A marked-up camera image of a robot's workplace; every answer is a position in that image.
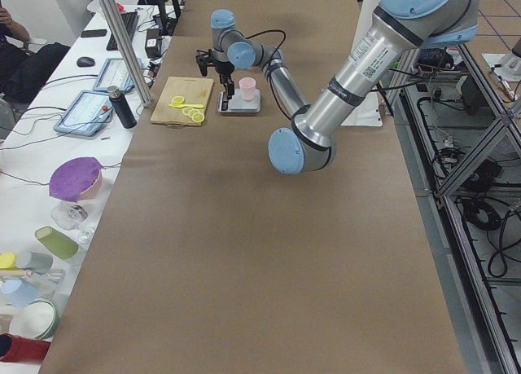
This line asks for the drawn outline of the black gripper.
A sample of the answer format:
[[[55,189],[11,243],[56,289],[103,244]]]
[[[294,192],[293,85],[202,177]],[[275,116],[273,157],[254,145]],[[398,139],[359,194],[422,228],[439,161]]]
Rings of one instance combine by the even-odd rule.
[[[212,52],[212,61],[217,73],[221,75],[221,84],[224,88],[225,98],[232,99],[235,92],[234,81],[231,76],[234,71],[234,65],[229,61],[227,54],[219,50]]]

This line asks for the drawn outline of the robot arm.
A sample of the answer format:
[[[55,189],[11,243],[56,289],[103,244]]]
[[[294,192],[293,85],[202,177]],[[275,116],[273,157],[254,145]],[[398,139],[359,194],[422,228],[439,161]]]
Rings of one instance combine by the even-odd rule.
[[[380,0],[366,35],[313,103],[292,78],[280,49],[244,37],[230,10],[211,15],[210,58],[226,87],[235,69],[262,70],[291,123],[269,139],[272,166],[282,174],[316,171],[335,157],[335,130],[404,52],[469,42],[476,35],[478,10],[479,0]]]

